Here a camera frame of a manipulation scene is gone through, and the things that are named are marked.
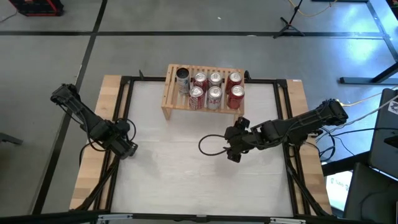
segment red soda can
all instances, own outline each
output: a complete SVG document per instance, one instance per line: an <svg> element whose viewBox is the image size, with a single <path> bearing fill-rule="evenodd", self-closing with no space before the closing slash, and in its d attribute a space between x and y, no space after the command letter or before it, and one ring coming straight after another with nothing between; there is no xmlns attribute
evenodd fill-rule
<svg viewBox="0 0 398 224"><path fill-rule="evenodd" d="M193 77L193 86L199 86L204 93L207 91L207 76L203 72L198 72Z"/></svg>
<svg viewBox="0 0 398 224"><path fill-rule="evenodd" d="M231 93L228 95L227 105L231 109L238 109L241 106L241 102L244 97L244 89L243 87L236 85L232 87Z"/></svg>
<svg viewBox="0 0 398 224"><path fill-rule="evenodd" d="M205 92L199 86L194 86L189 91L189 107L193 110L200 110L204 106Z"/></svg>
<svg viewBox="0 0 398 224"><path fill-rule="evenodd" d="M231 88L236 85L240 85L242 82L242 75L239 72L234 72L228 75L226 86L225 86L225 93L229 94Z"/></svg>

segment can holder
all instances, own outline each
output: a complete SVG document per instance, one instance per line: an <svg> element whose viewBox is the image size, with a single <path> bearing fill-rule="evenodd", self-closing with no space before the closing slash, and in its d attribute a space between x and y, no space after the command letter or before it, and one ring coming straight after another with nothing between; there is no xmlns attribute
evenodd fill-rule
<svg viewBox="0 0 398 224"><path fill-rule="evenodd" d="M209 74L213 72L218 72L221 74L223 78L221 89L223 91L223 97L221 99L220 108L217 110L211 110L207 108L206 100L205 100L205 107L200 110L193 110L189 107L188 99L189 95L181 95L178 92L178 84L175 72L179 68L186 68L189 71L190 76L190 86L193 86L193 76L198 72L204 72L209 76ZM209 113L224 113L224 114L233 114L234 115L234 122L238 119L238 117L244 115L244 98L241 102L241 106L234 110L230 109L227 106L228 96L225 93L225 83L226 78L229 74L233 72L239 72L242 75L242 82L241 86L244 88L244 70L243 69L236 69L236 68L217 68L217 67L206 67L206 66L197 66L197 65L176 65L170 64L167 69L166 74L166 81L164 85L164 93L162 99L162 111L166 118L169 120L172 114L172 110L187 110L187 111L202 111L202 112L209 112Z"/></svg>

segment white tabletop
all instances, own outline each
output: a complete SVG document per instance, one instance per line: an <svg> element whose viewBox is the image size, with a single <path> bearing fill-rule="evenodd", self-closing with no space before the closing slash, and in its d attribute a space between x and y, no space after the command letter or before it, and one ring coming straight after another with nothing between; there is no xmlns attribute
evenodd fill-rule
<svg viewBox="0 0 398 224"><path fill-rule="evenodd" d="M139 147L120 163L112 212L292 216L282 146L254 149L239 164L226 154L204 156L198 141L224 135L233 115L173 110L166 121L163 90L163 82L134 83L129 119L137 126ZM251 126L277 119L272 85L246 84L245 91L244 117ZM223 146L221 138L201 145L206 152Z"/></svg>

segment concrete floor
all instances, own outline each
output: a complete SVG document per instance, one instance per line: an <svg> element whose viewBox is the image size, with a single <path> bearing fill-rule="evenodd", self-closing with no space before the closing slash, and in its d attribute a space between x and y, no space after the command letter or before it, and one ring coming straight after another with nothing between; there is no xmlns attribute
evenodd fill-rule
<svg viewBox="0 0 398 224"><path fill-rule="evenodd" d="M383 26L398 47L398 30L384 0L371 0ZM1 31L91 31L100 0L63 1L62 17L17 15L0 23ZM311 14L328 3L304 0L302 11ZM269 31L282 28L280 16L289 18L287 0L248 1L108 1L100 31L201 30ZM8 1L0 2L0 19L13 13ZM363 3L336 3L317 17L300 14L294 25L305 32L378 32ZM74 83L88 44L88 36L0 36L0 132L24 140L22 146L0 144L0 216L30 213L40 187L63 113L50 102L61 83ZM80 94L95 107L103 75L165 74L169 63L186 63L247 69L254 78L303 80L310 109L326 98L354 102L388 86L340 85L342 76L373 77L394 63L381 39L329 37L97 37ZM357 118L379 104L375 97L347 108ZM374 126L376 115L344 131ZM342 136L353 153L369 150L372 134ZM78 153L86 137L71 123L43 212L68 210L78 173ZM323 139L318 146L330 146ZM337 143L333 160L350 154Z"/></svg>

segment soda can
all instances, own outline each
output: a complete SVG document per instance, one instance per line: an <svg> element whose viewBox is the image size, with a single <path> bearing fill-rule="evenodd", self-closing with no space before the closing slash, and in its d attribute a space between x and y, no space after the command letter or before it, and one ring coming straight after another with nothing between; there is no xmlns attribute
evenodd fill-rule
<svg viewBox="0 0 398 224"><path fill-rule="evenodd" d="M221 74L218 72L212 73L209 76L208 80L208 88L210 89L213 86L218 86L221 88L221 83L223 82L223 79L221 78Z"/></svg>
<svg viewBox="0 0 398 224"><path fill-rule="evenodd" d="M180 94L189 94L190 78L188 69L179 68L175 74L177 76L178 92Z"/></svg>
<svg viewBox="0 0 398 224"><path fill-rule="evenodd" d="M242 82L242 75L239 72L234 72L228 75L226 86L225 86L225 93L229 94L231 92L231 88L236 85L240 85Z"/></svg>
<svg viewBox="0 0 398 224"><path fill-rule="evenodd" d="M204 93L207 91L207 76L203 72L198 72L193 77L193 86L199 86Z"/></svg>
<svg viewBox="0 0 398 224"><path fill-rule="evenodd" d="M189 92L189 107L193 110L200 110L205 105L205 92L199 87L194 86Z"/></svg>
<svg viewBox="0 0 398 224"><path fill-rule="evenodd" d="M207 108L217 110L221 105L223 91L218 86L212 86L207 93Z"/></svg>
<svg viewBox="0 0 398 224"><path fill-rule="evenodd" d="M244 89L243 87L236 85L232 87L231 93L228 95L228 102L227 105L231 109L238 109L241 106L241 102L244 96Z"/></svg>

